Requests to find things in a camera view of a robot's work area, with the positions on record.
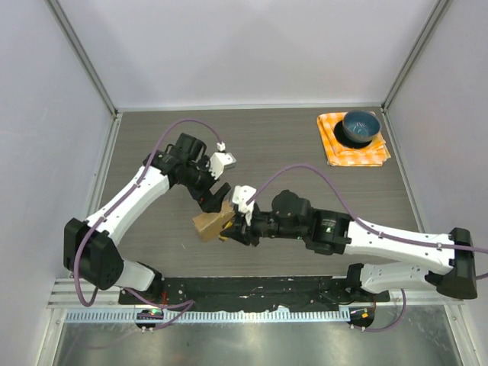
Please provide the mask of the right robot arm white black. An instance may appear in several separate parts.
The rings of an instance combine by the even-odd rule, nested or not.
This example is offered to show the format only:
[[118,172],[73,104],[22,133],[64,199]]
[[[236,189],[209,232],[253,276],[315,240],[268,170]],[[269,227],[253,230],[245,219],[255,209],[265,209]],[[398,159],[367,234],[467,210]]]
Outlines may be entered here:
[[269,211],[262,211],[257,203],[246,203],[253,193],[250,187],[236,188],[231,199],[235,216],[221,236],[246,246],[257,246],[262,238],[298,239],[316,254],[387,259],[385,265],[348,267],[344,290],[351,300],[394,289],[434,289],[454,299],[477,298],[472,240],[465,229],[442,234],[394,229],[314,208],[289,190],[274,197]]

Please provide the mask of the yellow utility knife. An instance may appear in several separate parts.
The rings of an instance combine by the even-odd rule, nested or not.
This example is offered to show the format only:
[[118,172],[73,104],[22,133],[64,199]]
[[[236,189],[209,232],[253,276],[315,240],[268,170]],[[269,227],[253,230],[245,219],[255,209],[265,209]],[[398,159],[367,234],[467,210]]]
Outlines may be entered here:
[[[228,223],[226,223],[223,228],[222,228],[222,231],[226,230],[226,229],[229,229],[231,226],[233,225],[233,223],[231,221],[229,221]],[[218,239],[221,241],[221,242],[225,242],[228,240],[228,238],[226,236],[224,236],[222,233],[219,234],[218,236]]]

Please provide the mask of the brown cardboard express box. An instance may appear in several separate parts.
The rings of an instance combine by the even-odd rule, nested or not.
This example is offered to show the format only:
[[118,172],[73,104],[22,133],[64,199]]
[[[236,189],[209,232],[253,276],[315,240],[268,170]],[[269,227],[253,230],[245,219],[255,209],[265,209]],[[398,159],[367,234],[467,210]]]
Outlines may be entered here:
[[194,228],[203,242],[217,239],[225,225],[234,216],[234,209],[229,202],[222,203],[217,213],[201,213],[192,219]]

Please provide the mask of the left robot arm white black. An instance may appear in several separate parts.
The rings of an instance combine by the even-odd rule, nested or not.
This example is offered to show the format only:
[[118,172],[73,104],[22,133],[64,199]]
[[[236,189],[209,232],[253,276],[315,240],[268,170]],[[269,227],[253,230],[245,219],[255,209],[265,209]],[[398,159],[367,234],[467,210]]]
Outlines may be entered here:
[[128,287],[144,303],[162,295],[161,274],[139,262],[121,257],[118,245],[136,219],[173,186],[187,188],[205,213],[217,213],[230,185],[212,187],[236,160],[220,146],[212,156],[206,144],[186,133],[164,150],[143,161],[131,181],[107,204],[84,220],[72,218],[64,229],[63,265],[101,290]]

